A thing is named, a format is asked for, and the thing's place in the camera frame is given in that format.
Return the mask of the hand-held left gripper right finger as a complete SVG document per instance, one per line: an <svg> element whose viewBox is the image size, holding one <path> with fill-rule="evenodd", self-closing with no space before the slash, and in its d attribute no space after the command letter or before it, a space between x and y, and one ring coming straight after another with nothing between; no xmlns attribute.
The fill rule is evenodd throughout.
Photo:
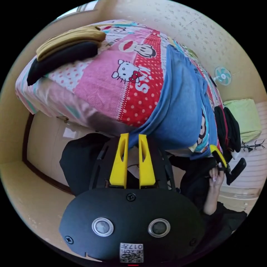
<svg viewBox="0 0 267 267"><path fill-rule="evenodd" d="M151 187L156 183L147 136L139 134L139 186Z"/></svg>

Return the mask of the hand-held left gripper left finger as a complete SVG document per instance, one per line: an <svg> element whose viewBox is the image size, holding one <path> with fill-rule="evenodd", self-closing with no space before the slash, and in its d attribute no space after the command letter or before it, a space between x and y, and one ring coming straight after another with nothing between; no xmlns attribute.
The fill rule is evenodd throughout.
<svg viewBox="0 0 267 267"><path fill-rule="evenodd" d="M127 185L128 141L128 133L123 133L120 135L109 178L109 183L111 186Z"/></svg>

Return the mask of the person's right hand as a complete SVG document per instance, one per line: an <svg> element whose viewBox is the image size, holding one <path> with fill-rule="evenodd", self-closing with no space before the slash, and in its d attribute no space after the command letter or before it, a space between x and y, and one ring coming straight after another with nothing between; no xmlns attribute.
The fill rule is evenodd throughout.
<svg viewBox="0 0 267 267"><path fill-rule="evenodd" d="M209 171L209 184L212 188L220 190L222 183L224 181L224 169L221 163L218 163L216 167L210 169Z"/></svg>

